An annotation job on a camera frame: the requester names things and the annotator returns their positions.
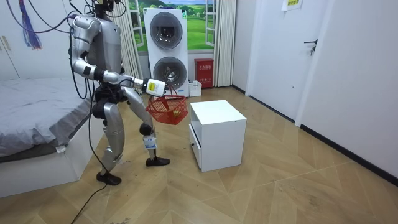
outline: robot leg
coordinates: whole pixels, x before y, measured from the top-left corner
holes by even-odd
[[[106,118],[104,122],[104,132],[106,138],[108,138],[109,146],[105,150],[102,163],[106,169],[111,172],[122,158],[124,147],[124,126],[118,106],[113,103],[105,103],[103,109]],[[121,179],[109,172],[102,168],[102,171],[97,174],[97,180],[109,185],[120,184]]]
[[[130,109],[142,120],[139,132],[144,136],[144,145],[146,142],[153,142],[153,147],[146,147],[149,152],[149,158],[146,160],[146,166],[164,166],[170,163],[170,159],[164,159],[156,156],[156,132],[152,122],[152,117],[145,110],[144,100],[133,89],[124,88],[124,94],[129,99]]]

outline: yellow sign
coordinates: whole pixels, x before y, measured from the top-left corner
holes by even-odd
[[[149,89],[150,91],[154,91],[154,90],[155,90],[155,87],[156,87],[156,84],[155,84],[155,83],[150,83],[148,89]]]
[[[300,3],[299,1],[300,0],[288,0],[287,1],[287,5],[288,6],[294,6],[294,5],[298,4],[298,3]]]

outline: door frame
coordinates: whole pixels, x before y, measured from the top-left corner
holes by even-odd
[[[264,1],[257,1],[256,2],[256,15],[254,16],[254,24],[253,27],[259,27],[261,26],[261,21],[264,18],[263,13],[261,13],[261,9],[264,6],[264,4],[267,1],[271,0],[264,0]],[[333,9],[333,5],[335,3],[335,0],[329,0],[328,5],[326,6],[326,11],[325,15],[323,17],[320,33],[319,33],[319,38],[318,38],[318,44],[317,44],[317,52],[322,51],[323,48],[323,39],[325,38],[326,30],[330,21],[330,16],[331,16],[331,10]],[[254,72],[255,72],[255,65],[256,65],[256,49],[258,49],[259,45],[259,29],[254,29],[252,33],[252,44],[251,44],[251,49],[250,49],[250,58],[249,58],[249,70],[248,70],[248,82],[246,83],[246,96],[251,96],[252,90],[253,90],[253,82],[254,82]],[[300,103],[298,105],[298,110],[297,110],[297,116],[294,119],[295,123],[294,125],[300,127],[302,124],[302,117],[303,117],[303,111],[305,108],[305,105],[307,104],[307,99],[310,93],[310,87],[312,84],[312,80],[315,74],[315,68],[317,66],[317,63],[319,61],[319,54],[315,53],[312,56],[312,61],[310,64],[310,68],[308,71],[308,76],[304,84],[304,89],[302,92],[302,97],[300,100]]]

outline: white drawer unit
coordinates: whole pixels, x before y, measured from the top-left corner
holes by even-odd
[[[202,172],[240,165],[246,118],[226,100],[191,103],[190,142]]]

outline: black baseboard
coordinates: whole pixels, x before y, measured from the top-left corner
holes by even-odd
[[[242,90],[241,88],[237,87],[236,85],[232,85],[232,87],[235,88],[236,90],[240,91],[243,94],[246,93],[244,90]]]
[[[372,164],[371,162],[367,161],[366,159],[363,159],[359,155],[351,152],[350,150],[344,148],[343,146],[340,146],[339,144],[335,143],[334,141],[324,137],[323,135],[319,134],[318,132],[310,129],[306,125],[302,124],[300,126],[301,129],[303,129],[305,132],[311,134],[312,136],[316,137],[317,139],[323,141],[325,144],[329,145],[333,149],[336,149],[337,151],[341,152],[343,155],[346,157],[349,157],[353,161],[357,162],[358,164],[361,164],[363,167],[367,168],[368,170],[372,171],[376,175],[380,176],[384,180],[394,184],[395,186],[398,187],[398,178],[394,177],[392,174],[382,170],[380,167]]]
[[[272,108],[272,107],[266,105],[265,103],[263,103],[263,102],[257,100],[257,99],[254,98],[253,96],[249,96],[249,97],[252,98],[252,99],[254,99],[254,100],[256,100],[256,101],[257,101],[258,103],[260,103],[262,106],[265,106],[266,108],[268,108],[268,109],[272,110],[273,112],[279,114],[279,116],[281,116],[281,117],[285,118],[286,120],[288,120],[288,121],[294,123],[294,120],[293,120],[292,118],[290,118],[290,117],[288,117],[288,116],[282,114],[281,112],[275,110],[274,108]]]

